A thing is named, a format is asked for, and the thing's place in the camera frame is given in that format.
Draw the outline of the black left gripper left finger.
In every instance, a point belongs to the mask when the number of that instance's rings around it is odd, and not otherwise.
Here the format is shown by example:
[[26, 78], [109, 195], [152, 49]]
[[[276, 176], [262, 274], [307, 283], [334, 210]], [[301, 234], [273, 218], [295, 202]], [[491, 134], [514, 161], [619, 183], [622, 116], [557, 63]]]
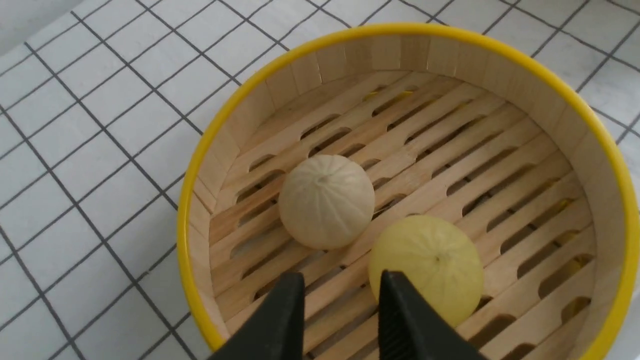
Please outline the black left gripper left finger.
[[279, 277], [257, 310], [211, 360], [301, 360], [305, 281], [300, 272]]

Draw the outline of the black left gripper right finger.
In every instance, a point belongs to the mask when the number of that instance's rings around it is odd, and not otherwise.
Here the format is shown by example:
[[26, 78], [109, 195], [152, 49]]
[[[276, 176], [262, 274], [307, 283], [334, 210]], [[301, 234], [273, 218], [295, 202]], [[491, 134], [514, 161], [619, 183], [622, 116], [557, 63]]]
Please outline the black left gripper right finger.
[[400, 271], [381, 274], [378, 298], [381, 360], [484, 360]]

